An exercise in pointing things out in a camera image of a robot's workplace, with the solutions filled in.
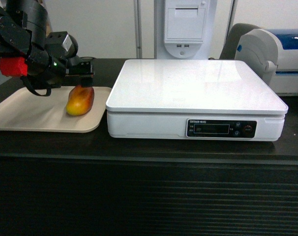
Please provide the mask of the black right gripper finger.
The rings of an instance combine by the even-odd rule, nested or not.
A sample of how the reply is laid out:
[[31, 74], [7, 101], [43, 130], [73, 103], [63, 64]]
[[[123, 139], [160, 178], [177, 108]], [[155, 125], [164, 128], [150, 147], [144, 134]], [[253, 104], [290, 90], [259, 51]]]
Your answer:
[[83, 78], [80, 81], [81, 87], [89, 88], [93, 86], [93, 78]]

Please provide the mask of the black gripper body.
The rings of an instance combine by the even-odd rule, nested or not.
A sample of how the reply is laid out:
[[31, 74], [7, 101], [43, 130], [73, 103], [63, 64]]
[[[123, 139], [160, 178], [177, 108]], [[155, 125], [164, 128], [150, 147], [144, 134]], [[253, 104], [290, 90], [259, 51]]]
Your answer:
[[73, 42], [76, 46], [75, 52], [66, 52], [60, 46], [45, 49], [54, 60], [54, 68], [60, 70], [62, 78], [74, 78], [79, 82], [83, 78], [93, 78], [94, 68], [92, 63], [84, 61], [77, 55], [79, 46], [74, 37]]

